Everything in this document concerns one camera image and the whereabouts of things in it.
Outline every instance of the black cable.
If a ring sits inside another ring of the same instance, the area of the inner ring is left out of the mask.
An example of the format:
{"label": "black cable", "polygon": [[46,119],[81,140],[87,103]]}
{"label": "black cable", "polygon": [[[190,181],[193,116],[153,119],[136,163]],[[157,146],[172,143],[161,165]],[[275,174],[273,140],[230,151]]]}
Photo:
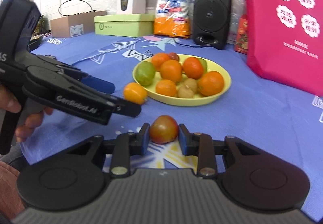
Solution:
{"label": "black cable", "polygon": [[[70,2],[70,1],[73,1],[73,0],[68,0],[68,1],[65,1],[65,2],[63,2],[60,6],[59,6],[59,9],[62,7],[62,5],[64,5],[65,3],[67,3],[67,2]],[[85,13],[89,13],[89,12],[95,12],[96,10],[94,10],[93,8],[92,8],[92,6],[90,5],[90,4],[88,4],[89,5],[89,7],[91,8],[91,10],[90,11],[88,11],[88,12],[85,12]],[[78,15],[78,14],[82,14],[82,13],[84,13],[84,12],[80,12],[80,13],[76,13],[76,14],[71,14],[71,15],[64,15],[64,14],[62,14],[60,11],[59,11],[59,14],[60,15],[62,15],[62,16],[72,16],[72,15]]]}
{"label": "black cable", "polygon": [[203,48],[203,47],[209,47],[210,45],[209,44],[206,44],[205,46],[192,46],[192,45],[188,45],[188,44],[182,44],[182,43],[179,43],[177,40],[174,39],[174,42],[180,46],[184,46],[184,47],[191,47],[191,48]]}

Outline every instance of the green apple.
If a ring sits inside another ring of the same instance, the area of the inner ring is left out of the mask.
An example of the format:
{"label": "green apple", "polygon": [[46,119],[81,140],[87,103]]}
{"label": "green apple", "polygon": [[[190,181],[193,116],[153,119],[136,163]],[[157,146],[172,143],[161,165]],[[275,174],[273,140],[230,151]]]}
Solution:
{"label": "green apple", "polygon": [[202,64],[203,66],[203,69],[204,69],[204,73],[206,74],[207,73],[207,63],[206,63],[206,60],[202,59],[202,58],[198,58],[198,60],[200,61],[200,63]]}
{"label": "green apple", "polygon": [[140,85],[149,86],[154,80],[155,73],[154,65],[151,62],[143,61],[136,69],[135,79]]}

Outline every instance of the finger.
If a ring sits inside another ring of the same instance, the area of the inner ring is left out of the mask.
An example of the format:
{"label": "finger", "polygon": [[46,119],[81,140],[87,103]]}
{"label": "finger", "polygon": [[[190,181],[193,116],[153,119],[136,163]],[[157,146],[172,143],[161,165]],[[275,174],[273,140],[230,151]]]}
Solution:
{"label": "finger", "polygon": [[44,112],[43,111],[41,111],[38,114],[32,114],[27,117],[27,119],[25,121],[25,126],[27,126],[29,128],[35,128],[35,127],[41,126],[43,119],[44,119]]}
{"label": "finger", "polygon": [[34,130],[34,128],[29,128],[28,126],[22,125],[17,127],[15,134],[17,138],[28,138],[33,134]]}
{"label": "finger", "polygon": [[45,111],[46,114],[52,115],[54,109],[51,108],[51,107],[45,107],[44,111]]}
{"label": "finger", "polygon": [[20,103],[3,85],[0,85],[0,109],[4,109],[12,113],[19,113],[21,110]]}
{"label": "finger", "polygon": [[16,138],[16,141],[18,142],[18,143],[23,143],[23,142],[26,142],[26,140],[27,140],[27,138]]}

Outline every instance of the label on box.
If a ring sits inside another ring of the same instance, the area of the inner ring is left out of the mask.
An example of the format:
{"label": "label on box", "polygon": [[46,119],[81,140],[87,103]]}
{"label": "label on box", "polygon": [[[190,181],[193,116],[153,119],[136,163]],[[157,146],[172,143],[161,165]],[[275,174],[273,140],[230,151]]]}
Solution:
{"label": "label on box", "polygon": [[71,37],[75,37],[75,36],[82,35],[84,33],[84,31],[83,31],[83,24],[71,26],[69,28],[69,33],[70,33],[70,36]]}

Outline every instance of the blue tablecloth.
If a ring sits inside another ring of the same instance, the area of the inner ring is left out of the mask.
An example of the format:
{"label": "blue tablecloth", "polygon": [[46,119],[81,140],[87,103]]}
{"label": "blue tablecloth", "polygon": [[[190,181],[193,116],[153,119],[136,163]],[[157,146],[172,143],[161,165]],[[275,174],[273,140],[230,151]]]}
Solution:
{"label": "blue tablecloth", "polygon": [[[190,40],[179,42],[194,45]],[[59,61],[113,82],[115,95],[122,96],[123,87],[133,82],[135,65],[164,51],[196,55],[220,64],[231,75],[231,88],[219,100],[200,107],[175,107],[149,99],[139,117],[113,114],[107,126],[55,111],[22,144],[27,160],[35,163],[95,134],[113,139],[120,133],[138,131],[144,122],[152,123],[160,115],[170,115],[191,132],[203,131],[214,139],[235,135],[302,168],[311,181],[302,209],[319,220],[323,216],[323,101],[257,77],[245,64],[246,56],[235,52],[233,46],[219,51],[210,47],[184,47],[167,37],[126,38],[90,33],[70,39],[50,38],[33,52],[54,55]],[[107,156],[106,170],[109,162],[110,156]],[[196,169],[197,159],[182,157],[178,142],[151,143],[147,155],[133,157],[131,163],[133,167]]]}

